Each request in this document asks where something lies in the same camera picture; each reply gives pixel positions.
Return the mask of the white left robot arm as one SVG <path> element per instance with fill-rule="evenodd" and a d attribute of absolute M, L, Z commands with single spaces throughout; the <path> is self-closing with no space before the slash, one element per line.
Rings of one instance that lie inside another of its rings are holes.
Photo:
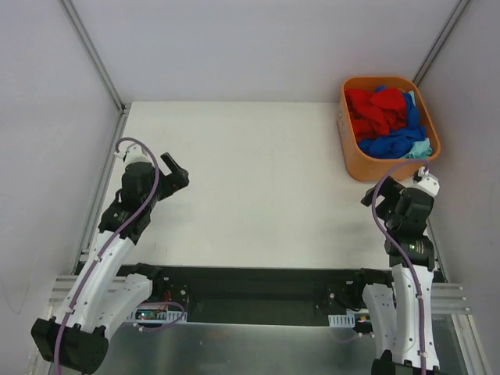
<path fill-rule="evenodd" d="M 169 153 L 161 156 L 169 174 L 138 145 L 121 157 L 125 163 L 121 187 L 101 216 L 94 248 L 56 312 L 46 320 L 37 319 L 31 328 L 39 354 L 56 371 L 66 367 L 95 373 L 116 330 L 141 305 L 159 313 L 174 307 L 179 312 L 174 323 L 185 315 L 184 306 L 172 301 L 163 270 L 157 266 L 138 263 L 122 286 L 111 288 L 150 224 L 156 203 L 189 184 L 188 172 Z"/>

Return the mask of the red t shirt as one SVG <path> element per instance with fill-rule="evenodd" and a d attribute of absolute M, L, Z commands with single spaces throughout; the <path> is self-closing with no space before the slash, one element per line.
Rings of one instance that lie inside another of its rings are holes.
<path fill-rule="evenodd" d="M 349 88 L 345 90 L 345 99 L 357 141 L 389 135 L 407 124 L 406 101 L 397 88 Z"/>

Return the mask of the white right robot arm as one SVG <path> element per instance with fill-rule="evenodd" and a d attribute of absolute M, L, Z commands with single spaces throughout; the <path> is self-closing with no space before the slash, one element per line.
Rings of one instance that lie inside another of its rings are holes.
<path fill-rule="evenodd" d="M 373 271 L 352 288 L 352 301 L 368 308 L 376 339 L 373 374 L 437 374 L 432 328 L 434 245 L 424 231 L 439 192 L 438 179 L 415 174 L 410 187 L 387 177 L 361 203 L 371 208 L 385 236 L 391 274 Z"/>

